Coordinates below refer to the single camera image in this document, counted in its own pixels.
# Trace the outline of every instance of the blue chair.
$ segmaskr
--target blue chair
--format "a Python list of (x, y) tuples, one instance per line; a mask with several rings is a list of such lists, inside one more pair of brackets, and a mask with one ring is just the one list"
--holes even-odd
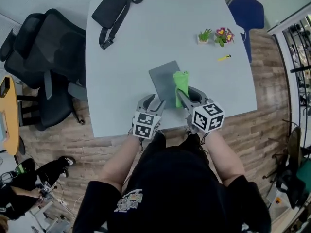
[(251, 29), (264, 28), (264, 9), (260, 2), (256, 0), (231, 0), (228, 7), (237, 25), (245, 30), (244, 39), (245, 49), (249, 63), (252, 63), (251, 41), (249, 31)]

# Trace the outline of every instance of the strap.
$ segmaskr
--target strap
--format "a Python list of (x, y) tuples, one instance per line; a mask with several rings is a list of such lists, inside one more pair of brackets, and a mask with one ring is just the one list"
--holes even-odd
[(101, 46), (102, 49), (105, 50), (106, 48), (108, 48), (110, 45), (113, 44), (113, 39), (115, 38), (116, 33), (118, 32), (123, 20), (125, 19), (130, 9), (131, 2), (138, 4), (138, 3), (141, 3), (142, 1), (143, 0), (127, 0), (126, 1), (126, 5), (122, 13), (119, 15), (118, 19), (116, 20), (115, 24), (113, 25), (107, 40), (106, 40), (106, 36), (107, 36), (108, 28), (104, 28), (104, 27), (102, 28), (101, 34), (99, 36), (99, 45)]

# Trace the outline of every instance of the person's hand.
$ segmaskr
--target person's hand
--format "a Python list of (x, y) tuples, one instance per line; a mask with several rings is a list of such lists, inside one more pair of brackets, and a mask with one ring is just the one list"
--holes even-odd
[(40, 198), (40, 196), (42, 196), (42, 194), (41, 194), (39, 188), (36, 188), (36, 189), (34, 189), (34, 190), (32, 190), (32, 191), (30, 192), (30, 197), (33, 197), (33, 198), (35, 198), (35, 199), (38, 199), (38, 198)]
[(40, 199), (35, 203), (35, 205), (43, 207), (43, 205), (44, 205), (43, 198), (40, 197)]

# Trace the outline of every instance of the person's arm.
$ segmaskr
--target person's arm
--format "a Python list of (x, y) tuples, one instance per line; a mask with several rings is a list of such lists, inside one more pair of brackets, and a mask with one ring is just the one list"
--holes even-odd
[(27, 190), (24, 190), (18, 187), (11, 186), (11, 189), (16, 195), (19, 195), (19, 196), (28, 196), (28, 197), (32, 197), (35, 199), (38, 199), (41, 196), (40, 189), (38, 188), (32, 191), (27, 191)]
[(140, 150), (139, 138), (129, 135), (120, 150), (104, 165), (98, 180), (110, 184), (121, 192), (123, 183)]
[(242, 161), (217, 131), (209, 133), (205, 145), (225, 186), (229, 186), (237, 177), (245, 175)]
[(128, 136), (120, 150), (104, 165), (98, 180), (88, 184), (73, 233), (92, 233), (107, 221), (117, 208), (122, 185), (139, 149), (139, 138)]

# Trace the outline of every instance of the green cloth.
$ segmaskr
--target green cloth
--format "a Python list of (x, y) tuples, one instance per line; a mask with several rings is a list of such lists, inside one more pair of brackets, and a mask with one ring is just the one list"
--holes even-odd
[(311, 192), (311, 160), (307, 159), (299, 168), (297, 177), (306, 183), (306, 190)]
[[(187, 71), (185, 72), (178, 71), (173, 74), (173, 79), (176, 85), (175, 92), (177, 92), (177, 89), (179, 89), (179, 90), (182, 90), (188, 96), (188, 77), (189, 77), (189, 74)], [(180, 108), (180, 107), (182, 107), (182, 104), (176, 95), (176, 108)]]

